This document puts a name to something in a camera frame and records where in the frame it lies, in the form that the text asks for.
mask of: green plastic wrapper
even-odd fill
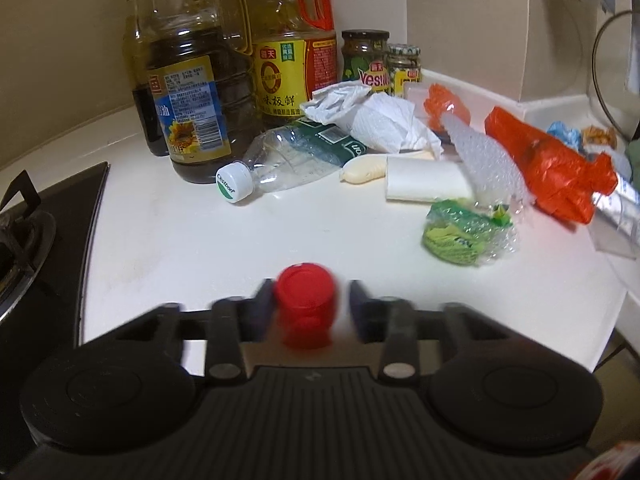
[[[490,214],[455,200],[431,206],[422,244],[435,256],[460,266],[489,263],[515,250],[515,228],[503,206]]]

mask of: floor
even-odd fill
[[[640,441],[640,362],[627,349],[614,355],[623,343],[614,333],[595,372],[604,392],[604,406],[589,446],[598,453],[621,440]]]

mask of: ribbed black surface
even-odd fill
[[[40,447],[12,480],[567,480],[591,459],[574,449],[500,456],[446,433],[412,390],[366,368],[259,368],[210,390],[191,419],[147,448],[78,456]]]

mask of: sauce jar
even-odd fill
[[[360,80],[374,92],[389,93],[389,72],[386,68],[389,33],[386,30],[344,30],[343,81]]]
[[[391,95],[404,97],[404,83],[419,83],[420,47],[403,43],[391,43],[388,46],[387,65],[391,79]]]

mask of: yellow bottle handle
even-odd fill
[[[240,11],[242,12],[242,28],[244,28],[244,46],[242,48],[237,48],[236,50],[240,52],[240,54],[246,54],[250,56],[254,53],[254,41],[251,34],[251,22],[249,21],[249,9],[246,4],[246,0],[238,0],[240,4]]]

